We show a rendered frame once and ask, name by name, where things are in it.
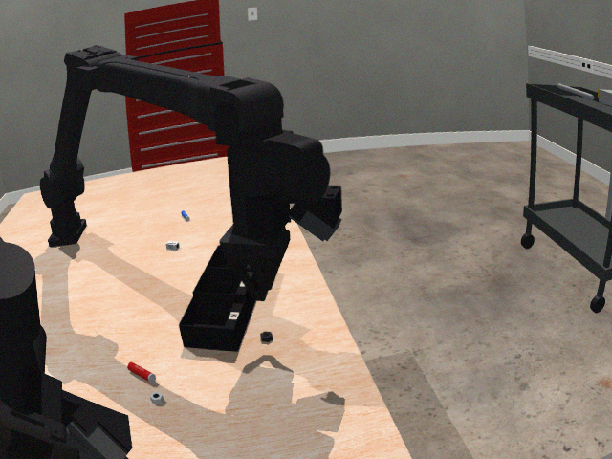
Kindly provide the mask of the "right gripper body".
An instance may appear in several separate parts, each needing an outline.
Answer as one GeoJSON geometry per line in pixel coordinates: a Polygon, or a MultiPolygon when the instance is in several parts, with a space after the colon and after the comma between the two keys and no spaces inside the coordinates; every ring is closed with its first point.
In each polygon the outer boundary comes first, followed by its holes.
{"type": "Polygon", "coordinates": [[[21,407],[23,365],[34,368],[19,359],[0,359],[0,419],[66,444],[64,424],[21,407]]]}

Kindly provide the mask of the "red battery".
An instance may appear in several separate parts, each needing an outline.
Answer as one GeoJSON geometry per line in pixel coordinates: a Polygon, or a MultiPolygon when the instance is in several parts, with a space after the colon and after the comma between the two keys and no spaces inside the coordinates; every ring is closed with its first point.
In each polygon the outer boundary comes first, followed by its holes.
{"type": "Polygon", "coordinates": [[[146,369],[136,365],[134,362],[129,362],[127,368],[132,373],[140,376],[141,378],[153,383],[156,381],[156,375],[147,371],[146,369]]]}

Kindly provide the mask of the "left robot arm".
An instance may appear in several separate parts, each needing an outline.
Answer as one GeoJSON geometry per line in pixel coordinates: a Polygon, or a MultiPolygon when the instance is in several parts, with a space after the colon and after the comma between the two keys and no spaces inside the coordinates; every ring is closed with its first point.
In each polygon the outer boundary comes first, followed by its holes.
{"type": "Polygon", "coordinates": [[[123,56],[99,45],[65,54],[67,82],[55,153],[40,180],[42,199],[54,218],[49,247],[76,244],[87,226],[74,200],[85,189],[77,154],[95,89],[182,113],[214,131],[216,144],[229,146],[230,189],[270,193],[245,198],[249,237],[276,239],[291,218],[321,241],[330,239],[341,222],[341,186],[328,186],[330,165],[319,140],[282,130],[284,102],[273,84],[123,56]]]}

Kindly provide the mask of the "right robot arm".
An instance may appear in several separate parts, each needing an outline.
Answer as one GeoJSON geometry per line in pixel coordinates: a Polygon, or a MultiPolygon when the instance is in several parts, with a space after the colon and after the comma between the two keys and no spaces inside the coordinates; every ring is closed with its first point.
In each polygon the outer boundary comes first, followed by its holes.
{"type": "Polygon", "coordinates": [[[129,459],[128,415],[62,390],[61,380],[45,374],[46,342],[33,258],[0,237],[0,359],[35,368],[23,365],[21,407],[63,423],[79,459],[129,459]]]}

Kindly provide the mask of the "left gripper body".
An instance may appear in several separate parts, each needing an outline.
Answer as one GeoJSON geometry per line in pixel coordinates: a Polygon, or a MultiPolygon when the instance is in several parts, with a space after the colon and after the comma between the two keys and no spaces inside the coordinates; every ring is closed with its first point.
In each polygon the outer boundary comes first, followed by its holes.
{"type": "Polygon", "coordinates": [[[248,236],[245,198],[267,195],[265,190],[240,192],[229,189],[233,225],[219,240],[220,250],[226,257],[258,259],[276,258],[290,237],[286,227],[276,239],[248,236]],[[237,249],[242,248],[242,249],[237,249]],[[258,255],[256,255],[258,254],[258,255]]]}

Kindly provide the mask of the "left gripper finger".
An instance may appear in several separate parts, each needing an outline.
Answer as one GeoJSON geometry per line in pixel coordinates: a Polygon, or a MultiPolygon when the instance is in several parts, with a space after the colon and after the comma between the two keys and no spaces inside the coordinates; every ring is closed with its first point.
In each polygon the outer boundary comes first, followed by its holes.
{"type": "Polygon", "coordinates": [[[226,257],[225,260],[231,269],[236,273],[236,275],[243,282],[252,298],[256,301],[265,301],[268,290],[270,288],[273,275],[278,263],[280,255],[276,258],[263,258],[259,257],[258,259],[249,259],[249,258],[237,258],[237,257],[226,257]],[[246,265],[257,265],[261,269],[265,270],[263,281],[261,284],[260,291],[257,291],[254,287],[246,269],[243,264],[246,265]]]}
{"type": "MultiPolygon", "coordinates": [[[[277,263],[277,266],[276,266],[276,269],[275,269],[275,272],[274,272],[274,275],[273,275],[273,279],[272,279],[272,284],[271,284],[270,290],[272,289],[274,280],[276,278],[277,272],[279,270],[279,267],[280,267],[280,264],[281,264],[282,259],[284,257],[284,254],[285,254],[285,252],[286,252],[286,250],[288,248],[290,240],[291,240],[291,236],[289,237],[288,241],[285,243],[285,245],[283,246],[282,250],[279,253],[280,257],[279,257],[279,260],[278,260],[278,263],[277,263]]],[[[263,275],[260,267],[259,266],[254,266],[254,265],[250,265],[250,267],[251,267],[251,271],[252,271],[252,273],[253,273],[253,275],[254,275],[254,277],[255,277],[259,287],[261,288],[261,284],[262,284],[264,275],[263,275]]]]}

